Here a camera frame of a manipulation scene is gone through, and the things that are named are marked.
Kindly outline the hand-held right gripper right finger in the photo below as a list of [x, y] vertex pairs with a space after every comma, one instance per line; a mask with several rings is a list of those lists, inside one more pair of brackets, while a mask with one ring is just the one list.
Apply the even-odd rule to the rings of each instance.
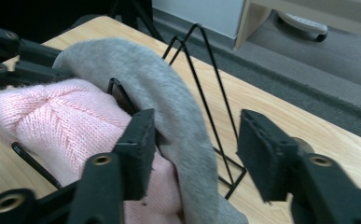
[[241, 111], [237, 155], [264, 202], [284, 202], [299, 144], [265, 115]]

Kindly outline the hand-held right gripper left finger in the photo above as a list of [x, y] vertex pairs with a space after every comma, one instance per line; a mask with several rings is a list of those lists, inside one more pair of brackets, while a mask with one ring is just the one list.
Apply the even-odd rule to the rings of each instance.
[[113, 149], [121, 164], [124, 201], [146, 196], [155, 153], [154, 113], [153, 109], [135, 113]]

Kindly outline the pink knit hat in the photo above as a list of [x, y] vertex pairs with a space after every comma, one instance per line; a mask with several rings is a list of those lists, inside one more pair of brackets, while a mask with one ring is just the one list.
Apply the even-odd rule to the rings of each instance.
[[[0, 92], [0, 140], [24, 145], [62, 186], [81, 177], [87, 158], [111, 151], [130, 120], [81, 79]], [[145, 199], [124, 205], [126, 224], [183, 224], [174, 165], [156, 152]]]

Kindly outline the grey beanie hat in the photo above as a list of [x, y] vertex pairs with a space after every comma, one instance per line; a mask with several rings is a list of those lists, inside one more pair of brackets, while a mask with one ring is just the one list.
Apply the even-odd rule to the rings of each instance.
[[133, 105], [155, 110], [158, 146], [174, 164], [186, 224], [247, 224], [217, 189], [213, 146], [200, 107], [182, 78], [154, 51], [121, 38], [78, 42], [56, 58], [66, 70], [105, 90], [117, 79]]

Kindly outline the black stand legs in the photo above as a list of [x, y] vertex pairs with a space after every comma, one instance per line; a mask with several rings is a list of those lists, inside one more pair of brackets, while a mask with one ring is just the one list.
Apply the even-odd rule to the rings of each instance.
[[138, 29], [138, 21], [141, 21], [152, 37], [163, 42], [153, 23], [152, 0], [113, 0], [108, 15], [112, 19], [120, 16], [121, 21], [133, 29]]

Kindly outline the grey oval object on floor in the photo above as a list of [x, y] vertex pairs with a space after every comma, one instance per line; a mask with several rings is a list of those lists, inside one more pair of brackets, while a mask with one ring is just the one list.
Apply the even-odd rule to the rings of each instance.
[[279, 21], [285, 22], [296, 29], [316, 34], [315, 40], [317, 42], [323, 42], [327, 37], [328, 28], [322, 23], [310, 21], [299, 16], [283, 13], [281, 11], [278, 11], [278, 17]]

